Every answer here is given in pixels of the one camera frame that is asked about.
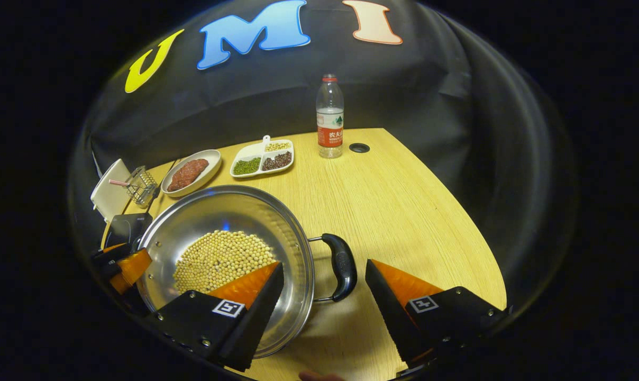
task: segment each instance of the yellow grains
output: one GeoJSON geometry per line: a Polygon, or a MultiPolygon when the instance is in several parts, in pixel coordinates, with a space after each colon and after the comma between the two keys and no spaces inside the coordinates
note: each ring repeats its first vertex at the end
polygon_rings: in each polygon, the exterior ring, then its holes
{"type": "Polygon", "coordinates": [[[176,262],[174,280],[182,294],[204,294],[275,262],[271,248],[254,234],[242,231],[208,232],[188,246],[176,262]]]}

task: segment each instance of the white plate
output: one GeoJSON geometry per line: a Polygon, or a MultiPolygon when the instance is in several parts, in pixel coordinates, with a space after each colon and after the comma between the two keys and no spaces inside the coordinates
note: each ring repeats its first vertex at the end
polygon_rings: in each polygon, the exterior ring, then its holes
{"type": "Polygon", "coordinates": [[[263,137],[263,141],[261,143],[248,145],[244,147],[243,149],[241,149],[240,152],[237,152],[237,156],[235,156],[232,166],[230,166],[230,176],[233,176],[236,178],[244,178],[244,177],[258,176],[260,174],[274,174],[275,172],[284,171],[284,169],[287,169],[293,163],[294,163],[294,143],[291,140],[287,140],[287,139],[270,140],[270,135],[266,135],[265,137],[263,137]],[[291,147],[288,149],[273,150],[271,152],[266,152],[266,146],[273,143],[289,143],[291,147]],[[268,157],[274,159],[275,156],[282,154],[284,152],[291,152],[291,161],[289,162],[289,164],[276,169],[271,169],[270,171],[261,170],[263,166],[263,162],[266,161],[268,157]],[[252,172],[250,174],[235,175],[235,172],[234,172],[235,164],[237,164],[238,161],[240,160],[250,161],[251,159],[254,159],[256,157],[261,158],[261,162],[259,163],[259,169],[257,171],[252,172]]]}
{"type": "Polygon", "coordinates": [[[218,171],[218,168],[221,166],[221,153],[217,150],[201,150],[200,152],[194,153],[186,159],[179,162],[174,168],[167,173],[164,180],[162,180],[162,184],[160,187],[162,188],[162,192],[169,197],[183,197],[189,193],[193,193],[194,191],[201,188],[207,181],[211,180],[218,171]],[[171,179],[174,177],[174,174],[181,169],[187,162],[196,159],[205,159],[209,162],[208,166],[204,168],[201,174],[197,176],[195,181],[193,181],[190,185],[181,188],[179,190],[175,190],[174,192],[167,191],[169,188],[169,184],[171,184],[171,179]]]}

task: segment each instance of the white divided tray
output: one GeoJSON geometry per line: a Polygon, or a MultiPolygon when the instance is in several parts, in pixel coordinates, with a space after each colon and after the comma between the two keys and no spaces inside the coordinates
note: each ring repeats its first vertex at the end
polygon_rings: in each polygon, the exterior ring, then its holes
{"type": "Polygon", "coordinates": [[[284,169],[287,169],[293,163],[294,163],[294,143],[292,143],[291,140],[287,140],[287,139],[270,140],[270,135],[266,135],[265,137],[263,137],[262,142],[246,146],[243,149],[241,149],[240,152],[237,152],[237,156],[235,156],[232,166],[230,166],[230,176],[233,176],[236,178],[243,178],[243,177],[252,177],[252,176],[256,176],[260,174],[274,174],[276,172],[284,171],[284,169]],[[266,146],[273,143],[289,143],[290,147],[288,149],[273,150],[271,152],[266,152],[266,146]],[[283,167],[271,169],[269,171],[262,170],[263,163],[266,162],[267,158],[275,159],[275,156],[283,154],[285,152],[291,152],[291,161],[289,162],[289,164],[283,167]],[[257,171],[252,172],[250,174],[235,175],[235,172],[234,172],[235,164],[237,164],[238,161],[240,160],[250,161],[257,157],[261,158],[261,162],[259,163],[259,169],[257,171]]]}

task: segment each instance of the stainless steel pot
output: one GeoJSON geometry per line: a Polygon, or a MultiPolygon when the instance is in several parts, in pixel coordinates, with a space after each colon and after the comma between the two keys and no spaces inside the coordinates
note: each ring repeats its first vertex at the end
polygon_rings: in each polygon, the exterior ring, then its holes
{"type": "Polygon", "coordinates": [[[322,239],[332,251],[338,286],[330,297],[338,302],[357,284],[355,260],[348,244],[333,234],[307,239],[298,220],[275,197],[249,186],[223,185],[194,192],[162,212],[141,237],[153,262],[136,283],[148,308],[155,312],[179,296],[174,287],[176,262],[186,248],[207,232],[244,231],[271,246],[284,265],[284,287],[254,358],[277,352],[300,333],[310,313],[315,267],[309,242],[322,239]]]}

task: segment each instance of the wire fry basket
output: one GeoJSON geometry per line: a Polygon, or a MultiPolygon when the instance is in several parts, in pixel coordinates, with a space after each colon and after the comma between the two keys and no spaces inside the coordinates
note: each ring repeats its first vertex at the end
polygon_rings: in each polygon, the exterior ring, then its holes
{"type": "Polygon", "coordinates": [[[159,194],[160,188],[152,175],[145,171],[145,166],[134,169],[126,183],[129,184],[126,187],[126,193],[140,207],[148,207],[153,198],[159,194]]]}

